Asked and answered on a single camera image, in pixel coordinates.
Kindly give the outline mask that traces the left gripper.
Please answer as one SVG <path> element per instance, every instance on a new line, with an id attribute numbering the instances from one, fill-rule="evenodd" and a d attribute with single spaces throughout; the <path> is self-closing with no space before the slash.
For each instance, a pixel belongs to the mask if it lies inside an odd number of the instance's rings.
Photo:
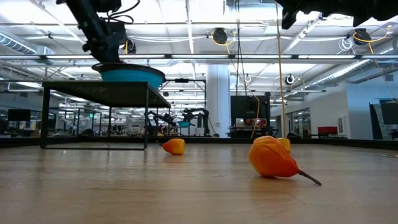
<path id="1" fill-rule="evenodd" d="M 84 22 L 82 31 L 87 38 L 82 49 L 101 63 L 119 63 L 119 46 L 127 39 L 123 22 Z"/>

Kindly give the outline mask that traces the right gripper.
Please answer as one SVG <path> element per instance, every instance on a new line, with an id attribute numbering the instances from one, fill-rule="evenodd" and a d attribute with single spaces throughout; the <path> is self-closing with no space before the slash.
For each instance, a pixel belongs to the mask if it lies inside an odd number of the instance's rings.
<path id="1" fill-rule="evenodd" d="M 398 16 L 398 0 L 275 0 L 282 6 L 282 29 L 289 29 L 295 22 L 297 13 L 309 14 L 319 11 L 324 14 L 342 14 L 353 17 L 357 27 L 370 18 L 386 21 Z"/>

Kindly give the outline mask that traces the blue collapsible bowl grey rim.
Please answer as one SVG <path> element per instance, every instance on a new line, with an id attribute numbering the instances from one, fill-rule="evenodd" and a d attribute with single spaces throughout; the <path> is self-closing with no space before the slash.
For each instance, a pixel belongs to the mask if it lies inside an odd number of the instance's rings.
<path id="1" fill-rule="evenodd" d="M 91 67 L 104 82 L 147 82 L 158 89 L 166 82 L 165 74 L 158 69 L 128 63 L 97 63 Z"/>

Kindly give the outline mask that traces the small orange yellow pear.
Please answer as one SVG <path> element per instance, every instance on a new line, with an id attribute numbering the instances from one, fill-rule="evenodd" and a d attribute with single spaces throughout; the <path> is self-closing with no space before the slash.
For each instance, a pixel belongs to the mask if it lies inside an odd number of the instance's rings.
<path id="1" fill-rule="evenodd" d="M 182 156 L 185 154 L 186 145 L 183 139 L 173 138 L 166 143 L 161 143 L 159 141 L 156 141 L 156 143 L 162 146 L 162 149 L 171 155 Z"/>

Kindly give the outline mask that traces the small yellow fruit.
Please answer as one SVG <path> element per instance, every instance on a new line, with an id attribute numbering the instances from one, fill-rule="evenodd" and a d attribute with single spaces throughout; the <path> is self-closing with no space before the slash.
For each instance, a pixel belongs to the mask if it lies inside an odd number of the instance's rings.
<path id="1" fill-rule="evenodd" d="M 276 139 L 278 142 L 277 145 L 277 151 L 278 152 L 287 152 L 287 153 L 291 153 L 291 143 L 290 140 L 287 138 L 277 138 Z"/>

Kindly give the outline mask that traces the black mesh metal shelf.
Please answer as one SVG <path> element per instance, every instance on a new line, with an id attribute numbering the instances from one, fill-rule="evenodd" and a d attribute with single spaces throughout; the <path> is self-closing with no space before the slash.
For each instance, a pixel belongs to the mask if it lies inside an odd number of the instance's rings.
<path id="1" fill-rule="evenodd" d="M 43 102 L 40 148 L 47 149 L 49 100 L 52 90 L 113 108 L 171 108 L 167 100 L 147 82 L 47 81 L 42 83 Z"/>

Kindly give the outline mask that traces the black screen on stand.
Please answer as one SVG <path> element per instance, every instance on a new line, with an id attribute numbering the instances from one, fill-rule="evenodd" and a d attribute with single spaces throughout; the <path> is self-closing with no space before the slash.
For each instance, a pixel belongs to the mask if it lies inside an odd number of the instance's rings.
<path id="1" fill-rule="evenodd" d="M 264 119 L 270 121 L 270 96 L 231 96 L 231 125 L 237 119 Z"/>

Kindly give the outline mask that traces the white pillar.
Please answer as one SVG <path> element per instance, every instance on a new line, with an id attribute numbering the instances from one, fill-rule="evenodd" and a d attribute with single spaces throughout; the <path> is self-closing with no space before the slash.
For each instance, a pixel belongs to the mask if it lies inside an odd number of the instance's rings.
<path id="1" fill-rule="evenodd" d="M 209 65 L 206 77 L 209 120 L 220 138 L 227 138 L 230 127 L 230 72 L 228 64 Z"/>

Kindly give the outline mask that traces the black desk monitor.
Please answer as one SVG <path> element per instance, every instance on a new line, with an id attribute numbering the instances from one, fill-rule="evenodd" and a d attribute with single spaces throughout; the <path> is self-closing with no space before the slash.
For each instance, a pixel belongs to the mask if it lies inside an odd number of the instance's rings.
<path id="1" fill-rule="evenodd" d="M 8 121 L 30 121 L 30 110 L 25 109 L 8 109 Z"/>

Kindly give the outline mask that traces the red box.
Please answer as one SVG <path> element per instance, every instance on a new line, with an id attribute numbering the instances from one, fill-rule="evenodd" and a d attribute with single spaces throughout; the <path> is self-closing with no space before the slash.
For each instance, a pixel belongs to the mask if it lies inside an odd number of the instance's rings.
<path id="1" fill-rule="evenodd" d="M 338 134 L 338 128 L 336 126 L 320 126 L 318 127 L 318 134 Z"/>

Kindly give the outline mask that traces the orange pear with stem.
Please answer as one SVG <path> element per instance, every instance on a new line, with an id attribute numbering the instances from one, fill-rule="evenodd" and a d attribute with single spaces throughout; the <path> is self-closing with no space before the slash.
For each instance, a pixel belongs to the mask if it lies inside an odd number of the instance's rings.
<path id="1" fill-rule="evenodd" d="M 290 178 L 301 175 L 310 179 L 316 185 L 322 185 L 320 181 L 298 167 L 291 153 L 278 152 L 277 145 L 276 138 L 261 136 L 256 138 L 250 147 L 249 163 L 260 176 Z"/>

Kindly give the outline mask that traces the black background rig frame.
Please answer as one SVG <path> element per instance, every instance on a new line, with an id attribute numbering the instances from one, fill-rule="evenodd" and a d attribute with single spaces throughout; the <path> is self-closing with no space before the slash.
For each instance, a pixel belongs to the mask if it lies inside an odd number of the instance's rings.
<path id="1" fill-rule="evenodd" d="M 187 134 L 190 136 L 190 128 L 196 128 L 194 136 L 210 136 L 209 112 L 206 108 L 206 80 L 194 80 L 189 78 L 166 79 L 158 91 L 171 104 L 175 113 L 174 121 L 177 127 L 179 121 L 189 121 L 190 127 Z"/>

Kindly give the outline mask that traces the long ceiling light rail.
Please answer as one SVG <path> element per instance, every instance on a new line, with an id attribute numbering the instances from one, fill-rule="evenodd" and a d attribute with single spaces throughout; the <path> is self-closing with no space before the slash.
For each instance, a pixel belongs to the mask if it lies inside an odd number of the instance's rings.
<path id="1" fill-rule="evenodd" d="M 120 55 L 122 60 L 130 59 L 293 59 L 293 60 L 389 60 L 398 59 L 398 55 L 391 54 L 372 54 L 372 55 L 260 55 L 244 54 L 237 56 L 235 54 L 138 54 L 138 55 Z M 93 60 L 91 55 L 0 55 L 0 60 Z"/>

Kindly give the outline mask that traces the dark wall screen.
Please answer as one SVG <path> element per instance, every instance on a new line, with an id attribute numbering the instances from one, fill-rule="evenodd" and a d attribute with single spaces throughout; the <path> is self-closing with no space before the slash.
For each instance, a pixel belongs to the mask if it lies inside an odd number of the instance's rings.
<path id="1" fill-rule="evenodd" d="M 373 139 L 398 141 L 398 102 L 379 100 L 369 104 Z"/>

